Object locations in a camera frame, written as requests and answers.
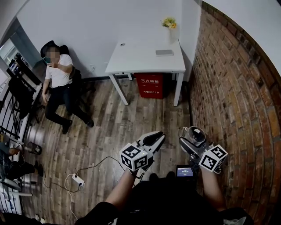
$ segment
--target white t-shirt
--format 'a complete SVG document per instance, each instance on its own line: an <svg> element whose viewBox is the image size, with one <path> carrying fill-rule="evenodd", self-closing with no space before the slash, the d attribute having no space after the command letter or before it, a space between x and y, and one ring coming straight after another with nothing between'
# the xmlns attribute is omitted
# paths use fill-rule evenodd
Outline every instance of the white t-shirt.
<svg viewBox="0 0 281 225"><path fill-rule="evenodd" d="M61 65L72 65L72 59L68 54L62 54L58 63ZM49 66L47 66L46 69L45 79L52 79L52 87L59 87L72 83L72 79L69 79L69 73Z"/></svg>

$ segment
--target black shoe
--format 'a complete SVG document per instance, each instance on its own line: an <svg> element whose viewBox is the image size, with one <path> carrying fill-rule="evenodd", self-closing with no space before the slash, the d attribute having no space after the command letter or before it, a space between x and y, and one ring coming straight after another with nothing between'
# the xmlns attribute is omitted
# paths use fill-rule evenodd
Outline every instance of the black shoe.
<svg viewBox="0 0 281 225"><path fill-rule="evenodd" d="M37 160L35 161L34 168L38 170L38 162L37 162Z"/></svg>
<svg viewBox="0 0 281 225"><path fill-rule="evenodd" d="M72 120L68 120L68 124L62 126L62 133L67 134L68 129L70 128L71 125L72 125Z"/></svg>
<svg viewBox="0 0 281 225"><path fill-rule="evenodd" d="M170 172L167 174L166 178L168 178L168 179L174 179L174 178L176 178L176 175L175 175L175 173L174 173L173 171L170 171Z"/></svg>
<svg viewBox="0 0 281 225"><path fill-rule="evenodd" d="M159 177L157 176L157 174L150 174L149 176L149 181L157 181L159 179Z"/></svg>
<svg viewBox="0 0 281 225"><path fill-rule="evenodd" d="M44 168L43 168L43 165L42 164L40 164L39 166L38 166L38 174L39 174L39 176L40 177L42 177L42 176L44 176Z"/></svg>
<svg viewBox="0 0 281 225"><path fill-rule="evenodd" d="M92 127L94 126L94 122L93 122L92 119L89 120L89 122L87 123L87 126L88 126L89 128L92 128Z"/></svg>

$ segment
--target desk leg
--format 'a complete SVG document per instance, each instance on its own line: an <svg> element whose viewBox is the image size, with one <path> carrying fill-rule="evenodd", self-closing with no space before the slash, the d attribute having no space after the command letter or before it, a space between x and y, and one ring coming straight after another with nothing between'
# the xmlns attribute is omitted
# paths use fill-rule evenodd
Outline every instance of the desk leg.
<svg viewBox="0 0 281 225"><path fill-rule="evenodd" d="M179 103L180 90L181 90L181 85L183 83L183 79L184 79L184 73L179 73L178 79L177 79L176 93L175 93L175 98L174 98L174 106L177 106Z"/></svg>
<svg viewBox="0 0 281 225"><path fill-rule="evenodd" d="M113 85L115 86L118 94L120 95L122 101L124 102L125 105L129 105L126 98L125 98L125 95L124 95L124 92L123 92L123 89L121 88L120 84L119 84L119 81L118 79L116 78L116 76L114 74L110 74L109 75L111 81L113 82Z"/></svg>
<svg viewBox="0 0 281 225"><path fill-rule="evenodd" d="M128 77L129 77L129 80L133 80L131 73L128 73Z"/></svg>

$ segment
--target brick wall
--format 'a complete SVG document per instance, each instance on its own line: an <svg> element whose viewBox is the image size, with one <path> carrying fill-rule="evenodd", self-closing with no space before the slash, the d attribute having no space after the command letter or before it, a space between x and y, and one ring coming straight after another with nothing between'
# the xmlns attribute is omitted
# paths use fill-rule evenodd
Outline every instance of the brick wall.
<svg viewBox="0 0 281 225"><path fill-rule="evenodd" d="M221 183L228 207L267 223L281 181L280 75L238 24L202 2L191 78L195 126L229 153Z"/></svg>

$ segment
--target black office chair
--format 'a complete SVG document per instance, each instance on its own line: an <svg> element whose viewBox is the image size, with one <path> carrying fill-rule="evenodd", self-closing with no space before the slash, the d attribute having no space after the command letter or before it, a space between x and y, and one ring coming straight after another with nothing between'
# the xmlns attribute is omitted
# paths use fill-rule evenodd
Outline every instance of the black office chair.
<svg viewBox="0 0 281 225"><path fill-rule="evenodd" d="M40 54L41 54L42 58L44 58L46 56L46 51L49 47L57 47L60 50L61 54L68 54L70 56L68 47L66 45L58 46L55 44L55 42L53 40L51 40L41 48ZM72 67L72 72L70 73L69 79L72 79L72 85L73 85L74 91L77 92L79 102L83 104L86 111L89 111L90 107L86 104L86 102L82 99L81 96L90 90L95 91L95 89L86 88L86 86L84 85L84 82L82 80L80 70L76 69L74 66Z"/></svg>

